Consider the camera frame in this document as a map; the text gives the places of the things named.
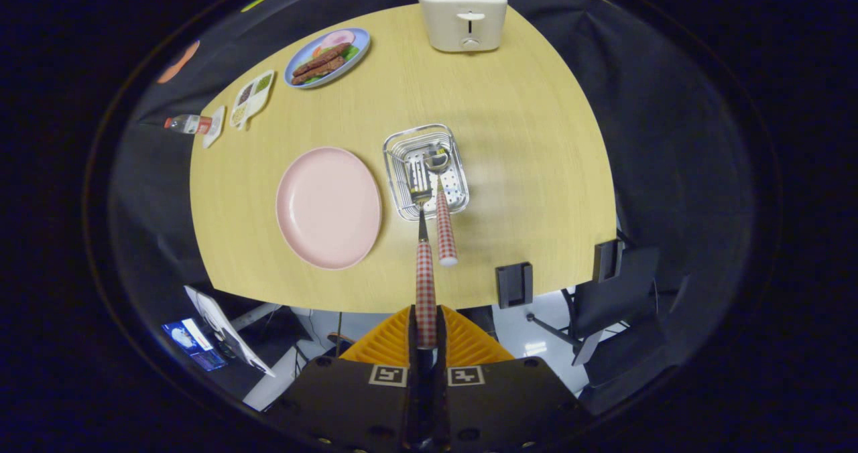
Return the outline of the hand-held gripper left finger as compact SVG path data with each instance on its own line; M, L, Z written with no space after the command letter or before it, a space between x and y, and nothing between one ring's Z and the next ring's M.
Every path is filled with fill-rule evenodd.
M405 307L339 356L313 358L266 420L328 452L413 452L421 440L416 309Z

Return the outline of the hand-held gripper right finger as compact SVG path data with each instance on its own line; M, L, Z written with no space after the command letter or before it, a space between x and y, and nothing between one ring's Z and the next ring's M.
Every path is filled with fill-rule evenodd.
M594 417L537 356L515 358L446 306L437 309L432 440L438 452L548 452Z

